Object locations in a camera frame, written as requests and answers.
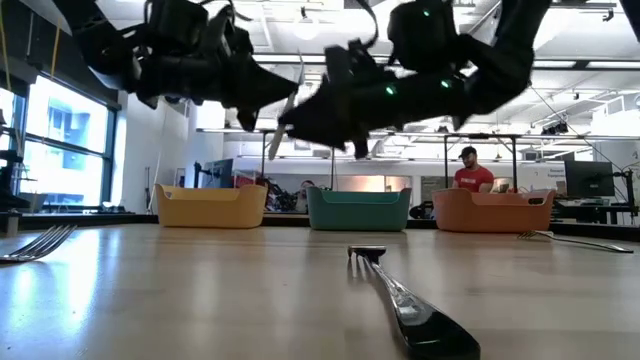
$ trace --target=fork handle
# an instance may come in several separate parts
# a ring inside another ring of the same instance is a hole
[[[618,246],[618,245],[598,244],[598,243],[592,243],[592,242],[588,242],[588,241],[560,239],[560,238],[557,238],[557,237],[553,237],[552,239],[554,239],[556,241],[564,241],[564,242],[569,242],[569,243],[574,243],[574,244],[582,244],[582,245],[598,247],[598,248],[601,248],[601,249],[617,252],[617,253],[620,253],[620,254],[633,254],[633,250],[627,249],[627,248],[623,248],[622,246]]]

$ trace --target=teal bin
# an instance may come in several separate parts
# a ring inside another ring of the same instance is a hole
[[[307,189],[314,230],[402,231],[407,227],[411,189],[401,192],[340,192]]]

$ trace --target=desk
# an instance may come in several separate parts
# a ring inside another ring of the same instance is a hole
[[[79,229],[41,262],[0,266],[0,358],[407,359],[348,244],[387,245],[385,269],[483,360],[638,359],[637,255],[514,235],[158,225]]]
[[[607,214],[610,214],[611,225],[617,225],[617,215],[630,212],[628,206],[554,206],[552,215],[556,218],[586,219],[589,222],[608,224]]]

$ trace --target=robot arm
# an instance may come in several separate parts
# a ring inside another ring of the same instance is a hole
[[[220,101],[238,108],[242,127],[253,131],[262,107],[298,87],[253,60],[249,33],[235,26],[231,5],[209,19],[189,0],[147,0],[144,23],[117,30],[95,0],[52,1],[96,77],[152,108],[159,96]]]
[[[621,3],[640,32],[640,2]],[[295,138],[343,150],[353,141],[357,158],[366,156],[373,129],[449,115],[458,130],[471,115],[489,114],[529,86],[533,43],[550,6],[551,0],[502,0],[490,46],[457,34],[451,0],[401,4],[388,28],[392,59],[415,74],[398,78],[376,65],[357,41],[348,50],[327,48],[320,89],[279,122]],[[459,70],[468,61],[478,70],[465,77]]]

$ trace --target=person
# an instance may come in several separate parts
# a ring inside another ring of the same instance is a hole
[[[301,213],[309,212],[309,204],[307,203],[307,188],[316,186],[313,181],[305,180],[300,184],[300,191],[298,192],[298,200],[296,201],[296,211]]]
[[[478,153],[473,146],[462,149],[459,156],[464,169],[456,171],[453,188],[467,189],[471,192],[488,193],[493,188],[493,174],[478,164]]]

